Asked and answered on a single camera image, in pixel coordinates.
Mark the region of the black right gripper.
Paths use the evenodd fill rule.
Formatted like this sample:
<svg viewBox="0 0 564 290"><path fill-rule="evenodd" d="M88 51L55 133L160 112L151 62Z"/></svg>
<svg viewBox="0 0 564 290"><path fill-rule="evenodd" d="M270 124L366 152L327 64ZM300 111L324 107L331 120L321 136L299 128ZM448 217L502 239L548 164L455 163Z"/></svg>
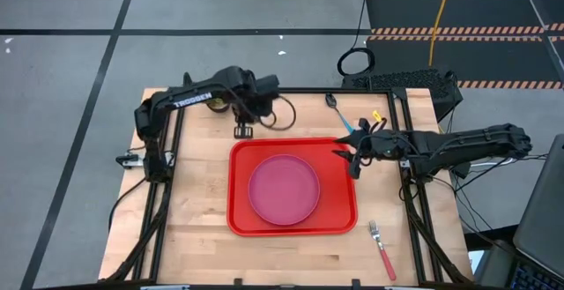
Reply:
<svg viewBox="0 0 564 290"><path fill-rule="evenodd" d="M334 140L334 143L351 145L356 152L333 151L350 162L350 176L360 178L360 167L369 166L372 160L401 160L404 157L404 139L393 130L371 128L365 118L360 118L359 128L349 135Z"/></svg>

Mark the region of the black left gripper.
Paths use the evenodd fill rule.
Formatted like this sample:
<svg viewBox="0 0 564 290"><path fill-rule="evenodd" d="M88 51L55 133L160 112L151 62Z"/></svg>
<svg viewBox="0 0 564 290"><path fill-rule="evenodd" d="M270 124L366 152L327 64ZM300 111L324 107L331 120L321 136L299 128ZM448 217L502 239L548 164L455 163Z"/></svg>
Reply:
<svg viewBox="0 0 564 290"><path fill-rule="evenodd" d="M257 91L256 78L252 71L229 70L228 81L233 92L232 109L236 126L236 139L250 139L253 137L252 124L257 123L259 115L256 112Z"/></svg>

